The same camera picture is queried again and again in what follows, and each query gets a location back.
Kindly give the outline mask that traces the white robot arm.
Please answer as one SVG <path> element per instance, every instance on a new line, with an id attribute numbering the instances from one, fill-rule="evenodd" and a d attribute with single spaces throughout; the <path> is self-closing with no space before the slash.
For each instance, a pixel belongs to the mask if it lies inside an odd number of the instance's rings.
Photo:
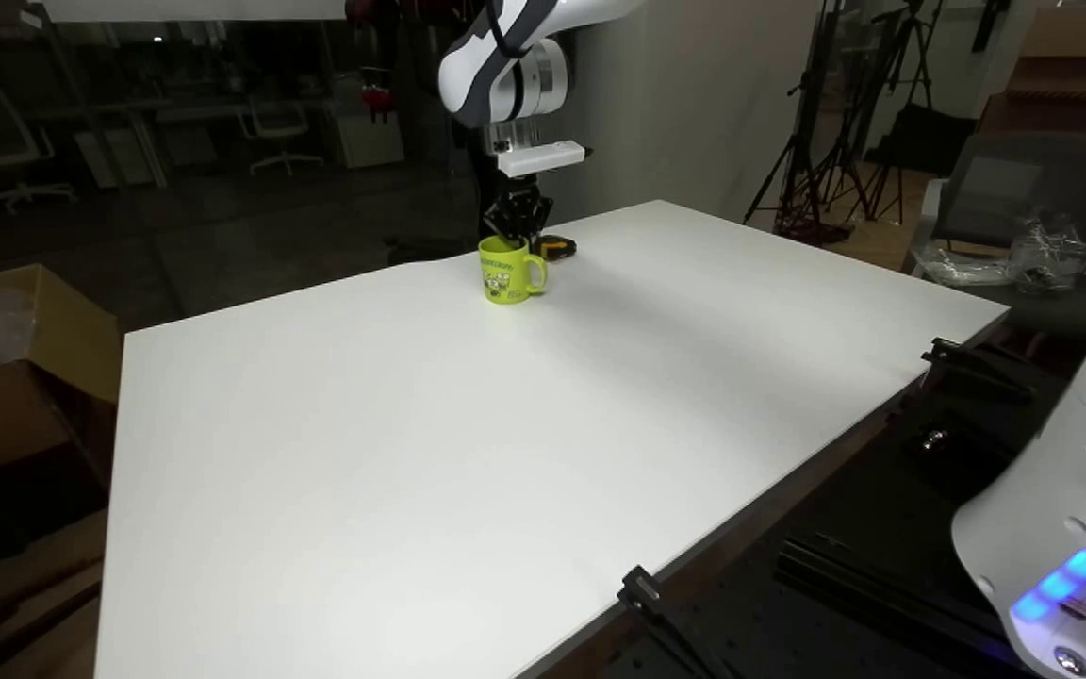
<path id="1" fill-rule="evenodd" d="M 479 0 L 477 19 L 439 61 L 442 109 L 467 134 L 483 191 L 479 232 L 537 244 L 554 200 L 542 175 L 590 158 L 583 141 L 527 141 L 526 126 L 570 103 L 575 73 L 564 45 L 634 16 L 647 0 Z"/>

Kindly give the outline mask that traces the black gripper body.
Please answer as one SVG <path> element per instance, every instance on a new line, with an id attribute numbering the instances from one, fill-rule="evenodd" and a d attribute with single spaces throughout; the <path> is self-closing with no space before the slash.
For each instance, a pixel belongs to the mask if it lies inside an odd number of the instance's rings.
<path id="1" fill-rule="evenodd" d="M 551 206 L 554 200 L 540 190 L 537 178 L 503 178 L 483 220 L 498 232 L 537 232 L 547 227 Z"/>

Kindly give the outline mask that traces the white robot base blue lights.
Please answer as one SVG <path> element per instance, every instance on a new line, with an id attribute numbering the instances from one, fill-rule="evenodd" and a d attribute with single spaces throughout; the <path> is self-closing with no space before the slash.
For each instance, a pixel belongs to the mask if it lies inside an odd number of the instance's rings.
<path id="1" fill-rule="evenodd" d="M 1016 657 L 1086 679 L 1086 361 L 1016 463 L 951 520 L 963 568 Z"/>

